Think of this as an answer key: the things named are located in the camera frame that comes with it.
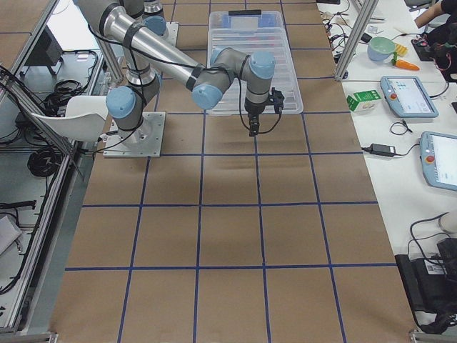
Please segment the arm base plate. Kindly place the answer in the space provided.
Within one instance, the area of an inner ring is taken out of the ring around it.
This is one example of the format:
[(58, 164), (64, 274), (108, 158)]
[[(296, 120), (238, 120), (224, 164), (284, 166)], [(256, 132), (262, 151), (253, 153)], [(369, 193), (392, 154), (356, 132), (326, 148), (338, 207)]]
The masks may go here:
[(166, 30), (162, 36), (162, 38), (167, 41), (169, 44), (175, 46), (177, 42), (179, 32), (179, 23), (178, 22), (167, 22), (166, 23)]
[(165, 112), (143, 112), (142, 125), (130, 136), (119, 130), (111, 120), (111, 131), (117, 131), (106, 139), (107, 149), (103, 150), (106, 158), (142, 158), (161, 156), (161, 145), (166, 121)]

